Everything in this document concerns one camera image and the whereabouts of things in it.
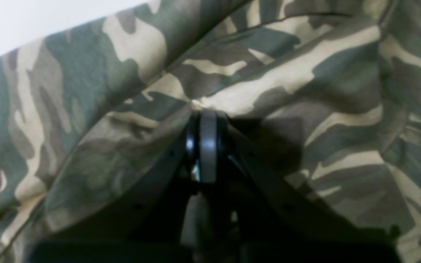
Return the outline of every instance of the camouflage canopy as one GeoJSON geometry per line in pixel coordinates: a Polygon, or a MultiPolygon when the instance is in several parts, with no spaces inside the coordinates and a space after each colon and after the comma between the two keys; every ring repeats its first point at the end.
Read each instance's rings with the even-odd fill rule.
{"type": "Polygon", "coordinates": [[[0,263],[134,185],[193,108],[421,263],[421,0],[156,0],[3,55],[0,263]]]}

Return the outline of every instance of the white ceiling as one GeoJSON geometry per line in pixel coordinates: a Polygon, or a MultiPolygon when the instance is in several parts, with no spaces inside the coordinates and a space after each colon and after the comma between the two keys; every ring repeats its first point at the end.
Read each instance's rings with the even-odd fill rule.
{"type": "Polygon", "coordinates": [[[0,55],[147,0],[0,0],[0,55]]]}

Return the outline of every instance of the white background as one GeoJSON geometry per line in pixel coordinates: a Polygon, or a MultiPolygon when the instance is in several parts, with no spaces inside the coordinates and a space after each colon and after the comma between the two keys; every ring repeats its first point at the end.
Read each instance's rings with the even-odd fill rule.
{"type": "Polygon", "coordinates": [[[147,0],[0,0],[0,55],[147,0]]]}

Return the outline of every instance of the camouflage fabric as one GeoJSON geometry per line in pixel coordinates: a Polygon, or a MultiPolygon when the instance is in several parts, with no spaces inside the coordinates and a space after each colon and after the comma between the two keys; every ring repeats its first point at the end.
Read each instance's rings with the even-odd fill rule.
{"type": "Polygon", "coordinates": [[[192,108],[421,263],[421,0],[156,0],[0,57],[0,262],[133,186],[192,108]]]}

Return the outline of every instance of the camouflage pattern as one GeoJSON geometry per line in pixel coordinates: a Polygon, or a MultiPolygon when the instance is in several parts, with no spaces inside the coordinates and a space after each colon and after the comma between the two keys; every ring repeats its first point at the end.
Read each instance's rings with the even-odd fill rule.
{"type": "Polygon", "coordinates": [[[421,0],[156,0],[0,57],[0,262],[133,186],[192,108],[421,263],[421,0]]]}

